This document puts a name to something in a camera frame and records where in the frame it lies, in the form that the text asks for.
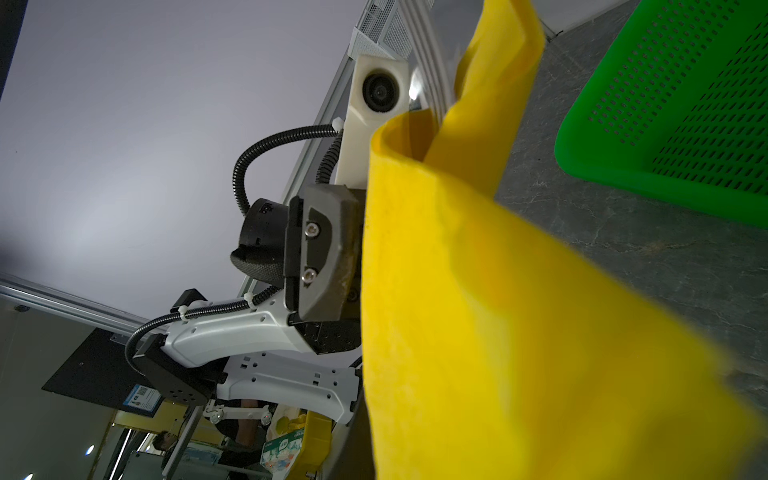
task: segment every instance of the black cable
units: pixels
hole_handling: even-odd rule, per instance
[[[237,201],[237,206],[240,208],[240,212],[245,216],[250,209],[248,196],[245,193],[245,172],[251,162],[256,160],[256,157],[275,147],[289,144],[294,141],[335,136],[336,130],[333,129],[332,125],[310,125],[309,127],[281,131],[278,134],[271,135],[258,143],[251,145],[242,155],[240,155],[240,158],[237,159],[234,172],[232,173],[232,190],[235,193],[235,200]]]
[[[320,161],[320,166],[317,168],[317,174],[315,175],[316,184],[329,184],[331,183],[331,175],[333,174],[333,168],[339,163],[339,154],[341,153],[341,140],[344,136],[344,130],[340,130],[333,139],[333,143],[328,147],[328,151],[323,155],[323,159]]]
[[[253,304],[258,305],[279,291],[281,291],[281,288],[279,288],[278,286],[268,286],[261,293],[258,293],[257,295],[253,296]],[[247,301],[236,300],[230,303],[222,303],[220,305],[212,305],[212,306],[202,306],[201,308],[194,308],[192,310],[187,310],[187,313],[184,314],[184,318],[195,319],[201,316],[237,312],[240,310],[245,310],[247,308],[249,308]],[[138,366],[136,366],[136,363],[134,362],[134,355],[136,355],[136,346],[138,345],[139,340],[141,340],[144,337],[144,335],[158,328],[159,326],[165,325],[166,323],[173,323],[178,320],[181,320],[181,314],[179,312],[169,313],[168,315],[159,316],[154,320],[150,320],[149,322],[146,322],[144,325],[137,328],[136,331],[133,332],[131,337],[128,338],[128,341],[125,343],[125,351],[124,351],[125,361],[128,362],[128,365],[130,365],[133,370],[143,375],[144,373],[141,370],[139,370]]]

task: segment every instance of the blue and white label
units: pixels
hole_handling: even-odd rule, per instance
[[[160,401],[160,398],[160,392],[157,390],[137,384],[134,389],[131,390],[131,394],[125,399],[123,405],[153,412],[157,403]]]

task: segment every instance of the yellow cloth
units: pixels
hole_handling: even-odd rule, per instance
[[[372,139],[378,478],[729,478],[761,424],[723,387],[721,355],[492,201],[542,49],[528,2],[486,0],[437,135],[419,112]]]

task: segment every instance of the green basket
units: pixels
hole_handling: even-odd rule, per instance
[[[768,227],[768,0],[643,0],[554,152],[575,177]]]

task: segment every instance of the white camera housing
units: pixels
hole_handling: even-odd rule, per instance
[[[397,102],[392,110],[374,111],[363,97],[363,83],[371,74],[376,73],[387,74],[397,86]],[[335,184],[361,189],[368,186],[371,137],[390,118],[408,111],[409,86],[408,62],[368,55],[360,55],[357,58],[352,87],[349,90],[349,106],[344,121],[344,137],[336,167]]]

